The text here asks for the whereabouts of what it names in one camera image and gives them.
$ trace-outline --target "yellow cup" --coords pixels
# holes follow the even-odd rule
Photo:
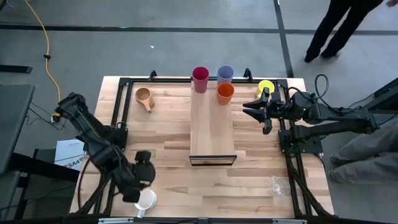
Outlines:
[[[265,87],[268,87],[269,93],[273,93],[275,91],[275,86],[271,81],[263,80],[259,83],[259,86],[256,90],[256,99],[259,99],[261,97],[262,91]]]

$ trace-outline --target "clear plastic bag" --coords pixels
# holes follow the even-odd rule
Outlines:
[[[278,178],[276,176],[271,177],[271,183],[269,184],[271,192],[277,195],[288,196],[290,195],[290,184],[285,178]]]

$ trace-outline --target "yellow cable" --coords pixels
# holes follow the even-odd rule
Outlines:
[[[30,6],[28,0],[25,0],[25,2],[29,6],[29,9],[33,12],[33,15],[35,15],[36,19],[38,20],[38,22],[40,23],[40,25],[43,28],[45,39],[47,41],[47,53],[46,54],[48,55],[50,53],[50,41],[49,41],[49,37],[47,35],[47,31],[45,30],[44,25],[43,25],[42,21],[40,20],[39,16],[33,10],[32,6]],[[58,102],[59,102],[59,101],[61,101],[60,87],[58,86],[57,82],[54,80],[54,78],[51,76],[51,74],[49,72],[49,59],[48,58],[45,59],[45,71],[47,72],[47,75],[51,78],[52,82],[54,82],[54,85],[57,87]]]

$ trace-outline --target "cup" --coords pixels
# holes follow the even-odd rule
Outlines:
[[[220,105],[227,105],[234,95],[234,86],[230,83],[221,83],[217,87],[217,101]]]
[[[229,65],[223,65],[217,70],[217,85],[231,83],[234,77],[234,69]]]
[[[271,81],[263,80],[259,83],[259,86],[257,87],[257,90],[256,90],[256,99],[257,100],[261,97],[262,91],[264,91],[265,87],[267,87],[269,89],[269,93],[273,93],[275,91],[275,85]]]
[[[153,208],[156,204],[156,200],[157,197],[153,190],[149,189],[141,190],[141,195],[139,197],[139,200],[137,203],[134,204],[136,208],[138,208],[137,217],[138,218],[144,217],[145,211],[150,208]]]
[[[145,110],[150,113],[155,105],[152,93],[147,88],[139,88],[136,91],[136,100],[145,107]]]
[[[197,93],[204,93],[207,90],[209,80],[209,70],[205,67],[197,67],[192,72],[193,85]]]

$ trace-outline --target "orange cup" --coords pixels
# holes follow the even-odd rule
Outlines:
[[[217,101],[220,105],[227,105],[234,95],[234,86],[230,83],[222,83],[217,87]]]

